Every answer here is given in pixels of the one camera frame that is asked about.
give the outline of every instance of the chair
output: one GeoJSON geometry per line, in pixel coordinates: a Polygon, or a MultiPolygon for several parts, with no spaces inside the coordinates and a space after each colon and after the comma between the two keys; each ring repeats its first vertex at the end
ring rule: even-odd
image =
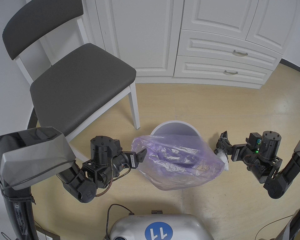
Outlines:
{"type": "MultiPolygon", "coordinates": [[[[61,131],[68,142],[127,94],[134,127],[140,127],[135,69],[89,43],[82,15],[81,0],[32,0],[10,19],[2,34],[10,58],[31,85],[32,102],[40,125],[61,131]],[[84,45],[33,81],[19,54],[74,18],[84,45]]],[[[77,149],[71,148],[78,158],[87,160],[77,149]]]]}

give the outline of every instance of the drawer handle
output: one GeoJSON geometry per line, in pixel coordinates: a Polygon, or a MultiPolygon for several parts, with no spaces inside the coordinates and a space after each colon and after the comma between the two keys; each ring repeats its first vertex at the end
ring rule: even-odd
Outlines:
{"type": "Polygon", "coordinates": [[[234,75],[234,74],[238,74],[239,72],[236,71],[235,73],[232,73],[232,72],[228,72],[228,71],[225,70],[224,73],[229,73],[229,74],[233,74],[234,75]]]}
{"type": "Polygon", "coordinates": [[[242,52],[237,52],[236,50],[233,50],[234,53],[239,54],[239,55],[243,55],[243,56],[247,56],[248,53],[242,53],[242,52]]]}

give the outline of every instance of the wooden floor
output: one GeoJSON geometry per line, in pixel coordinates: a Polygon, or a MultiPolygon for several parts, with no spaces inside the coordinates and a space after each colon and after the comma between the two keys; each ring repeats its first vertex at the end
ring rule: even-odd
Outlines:
{"type": "MultiPolygon", "coordinates": [[[[300,139],[300,72],[279,64],[260,89],[197,84],[137,84],[141,128],[133,127],[128,97],[94,121],[72,143],[90,156],[90,139],[106,135],[120,139],[124,150],[132,140],[149,135],[160,123],[182,120],[192,124],[211,148],[228,131],[232,144],[244,143],[250,132],[281,134],[278,156],[282,167],[300,139]]],[[[254,239],[264,225],[300,208],[300,176],[280,199],[271,199],[242,162],[229,162],[215,180],[185,190],[161,191],[137,170],[114,182],[104,196],[83,204],[64,190],[54,176],[32,187],[36,221],[62,239],[103,239],[107,209],[123,204],[136,214],[189,213],[201,218],[215,239],[254,239]]],[[[128,213],[111,210],[110,226],[128,213]]],[[[288,219],[264,228],[258,238],[276,237],[288,219]]]]}

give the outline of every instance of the robot logo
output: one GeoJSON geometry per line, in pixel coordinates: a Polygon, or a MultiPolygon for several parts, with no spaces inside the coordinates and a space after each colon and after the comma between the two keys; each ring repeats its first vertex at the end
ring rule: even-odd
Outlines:
{"type": "Polygon", "coordinates": [[[172,236],[172,228],[164,222],[151,223],[145,230],[147,240],[171,240],[172,236]]]}

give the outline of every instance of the white chair frame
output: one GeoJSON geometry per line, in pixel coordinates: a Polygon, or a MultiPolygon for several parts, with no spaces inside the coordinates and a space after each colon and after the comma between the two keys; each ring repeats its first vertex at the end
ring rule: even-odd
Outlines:
{"type": "MultiPolygon", "coordinates": [[[[88,36],[86,34],[86,30],[84,28],[82,18],[77,17],[76,22],[82,37],[83,44],[89,43],[88,36]]],[[[17,56],[14,61],[19,66],[21,72],[23,73],[24,77],[31,85],[33,80],[29,75],[28,71],[26,70],[20,56],[17,56]]],[[[133,125],[136,129],[140,128],[140,117],[139,117],[139,110],[137,106],[137,93],[135,88],[135,81],[130,84],[127,88],[125,88],[122,92],[120,92],[117,96],[115,96],[112,100],[106,103],[104,106],[99,108],[96,112],[94,112],[91,116],[89,116],[82,124],[80,124],[73,132],[66,136],[68,142],[70,142],[73,138],[75,138],[82,130],[84,130],[88,125],[90,125],[94,120],[96,120],[99,116],[101,116],[104,112],[110,109],[113,105],[115,105],[118,101],[120,101],[126,95],[129,96],[129,103],[133,118],[133,125]]],[[[83,162],[88,161],[89,159],[82,155],[74,146],[70,144],[71,149],[73,150],[75,156],[82,160],[83,162]]]]}

